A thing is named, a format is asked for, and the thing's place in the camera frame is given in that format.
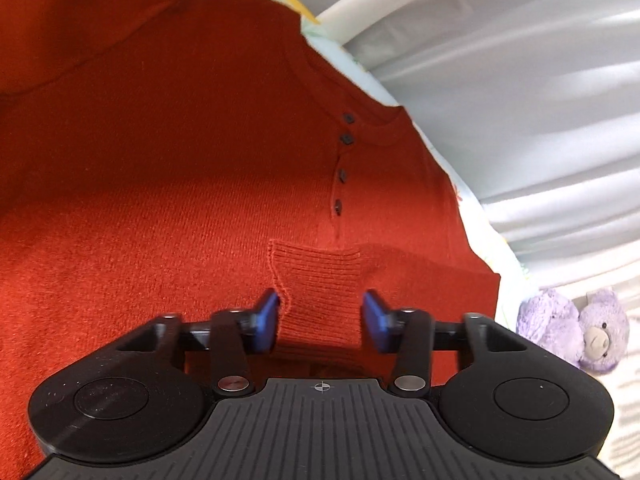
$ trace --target white curtain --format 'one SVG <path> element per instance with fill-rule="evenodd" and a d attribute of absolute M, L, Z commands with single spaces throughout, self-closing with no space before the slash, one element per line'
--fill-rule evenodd
<path fill-rule="evenodd" d="M 578 296 L 640 276 L 640 0 L 301 1 L 539 284 Z"/>

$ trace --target red sweater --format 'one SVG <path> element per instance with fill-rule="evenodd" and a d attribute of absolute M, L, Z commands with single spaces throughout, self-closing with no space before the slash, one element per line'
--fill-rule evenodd
<path fill-rule="evenodd" d="M 0 478 L 36 385 L 163 312 L 282 298 L 271 375 L 384 375 L 360 298 L 494 314 L 447 175 L 271 0 L 0 0 Z M 434 381 L 455 372 L 445 356 Z"/>

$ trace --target teddy bear nose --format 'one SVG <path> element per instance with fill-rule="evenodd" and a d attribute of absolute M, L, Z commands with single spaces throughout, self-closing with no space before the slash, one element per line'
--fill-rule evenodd
<path fill-rule="evenodd" d="M 584 333 L 584 354 L 591 361 L 603 357 L 609 345 L 609 334 L 599 327 L 591 326 Z"/>

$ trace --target teddy bear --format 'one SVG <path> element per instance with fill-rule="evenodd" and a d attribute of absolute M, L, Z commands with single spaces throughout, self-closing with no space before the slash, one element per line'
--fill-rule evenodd
<path fill-rule="evenodd" d="M 629 342 L 629 320 L 615 292 L 599 290 L 578 311 L 549 289 L 520 305 L 516 332 L 559 358 L 596 373 L 613 370 Z"/>

